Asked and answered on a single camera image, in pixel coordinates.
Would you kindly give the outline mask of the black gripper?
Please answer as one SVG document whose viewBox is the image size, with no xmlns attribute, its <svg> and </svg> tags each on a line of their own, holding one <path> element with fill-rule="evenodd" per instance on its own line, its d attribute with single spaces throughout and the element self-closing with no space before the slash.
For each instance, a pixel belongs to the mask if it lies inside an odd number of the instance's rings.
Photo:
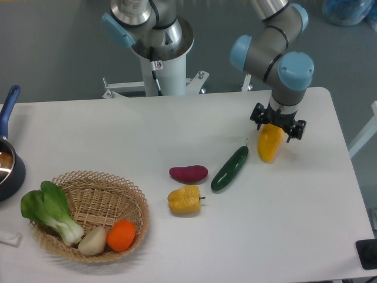
<svg viewBox="0 0 377 283">
<path fill-rule="evenodd" d="M 255 105 L 250 120 L 257 125 L 257 130 L 260 130 L 263 124 L 272 124 L 288 130 L 286 142 L 289 143 L 292 139 L 301 140 L 305 131 L 306 121 L 295 120 L 297 111 L 297 104 L 285 106 L 276 100 L 269 100 L 267 109 L 261 103 Z"/>
</svg>

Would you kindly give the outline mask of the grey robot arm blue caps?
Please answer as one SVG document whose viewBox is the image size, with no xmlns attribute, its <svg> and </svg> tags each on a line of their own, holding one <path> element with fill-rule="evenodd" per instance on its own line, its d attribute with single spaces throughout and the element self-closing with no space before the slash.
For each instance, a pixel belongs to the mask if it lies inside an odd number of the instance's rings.
<svg viewBox="0 0 377 283">
<path fill-rule="evenodd" d="M 257 104 L 251 120 L 258 126 L 272 124 L 290 139 L 301 139 L 306 127 L 295 120 L 298 106 L 310 86 L 312 59 L 289 51 L 308 23 L 306 10 L 289 1 L 253 1 L 263 32 L 253 38 L 242 35 L 233 44 L 230 62 L 262 80 L 272 89 L 267 106 Z M 112 1 L 101 22 L 108 35 L 139 57 L 148 96 L 187 94 L 186 56 L 194 32 L 177 14 L 175 1 Z"/>
</svg>

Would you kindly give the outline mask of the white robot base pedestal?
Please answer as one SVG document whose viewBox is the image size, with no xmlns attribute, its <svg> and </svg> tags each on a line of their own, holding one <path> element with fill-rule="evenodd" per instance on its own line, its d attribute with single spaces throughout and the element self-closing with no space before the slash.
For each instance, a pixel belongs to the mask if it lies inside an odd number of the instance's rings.
<svg viewBox="0 0 377 283">
<path fill-rule="evenodd" d="M 103 98 L 121 98 L 132 93 L 144 93 L 147 97 L 183 96 L 204 94 L 210 74 L 199 70 L 193 77 L 187 76 L 187 54 L 167 61 L 149 61 L 139 57 L 142 81 L 130 83 L 107 83 L 103 78 Z"/>
</svg>

